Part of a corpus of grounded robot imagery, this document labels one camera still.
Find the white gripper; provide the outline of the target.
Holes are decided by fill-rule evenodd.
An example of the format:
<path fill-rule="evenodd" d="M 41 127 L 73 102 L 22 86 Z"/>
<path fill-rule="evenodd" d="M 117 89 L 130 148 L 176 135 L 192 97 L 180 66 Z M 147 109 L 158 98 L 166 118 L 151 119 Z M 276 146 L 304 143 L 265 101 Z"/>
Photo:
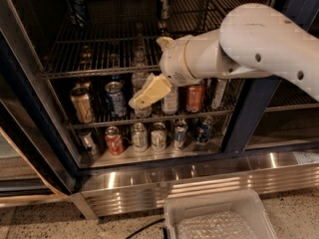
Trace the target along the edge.
<path fill-rule="evenodd" d="M 191 35 L 173 39 L 158 37 L 157 43 L 161 48 L 159 67 L 162 74 L 133 73 L 132 85 L 134 95 L 129 100 L 133 109 L 143 109 L 156 103 L 171 92 L 172 85 L 185 87 L 199 82 L 189 70 L 185 49 Z"/>

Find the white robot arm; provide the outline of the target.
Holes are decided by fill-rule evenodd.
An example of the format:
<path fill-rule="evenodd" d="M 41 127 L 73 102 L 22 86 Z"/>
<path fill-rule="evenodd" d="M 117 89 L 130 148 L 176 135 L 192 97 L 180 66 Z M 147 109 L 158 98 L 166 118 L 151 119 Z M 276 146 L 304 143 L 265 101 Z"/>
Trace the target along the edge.
<path fill-rule="evenodd" d="M 178 39 L 159 37 L 161 74 L 151 74 L 129 100 L 148 107 L 203 79 L 278 76 L 319 100 L 319 39 L 282 13 L 262 4 L 231 10 L 217 30 Z"/>

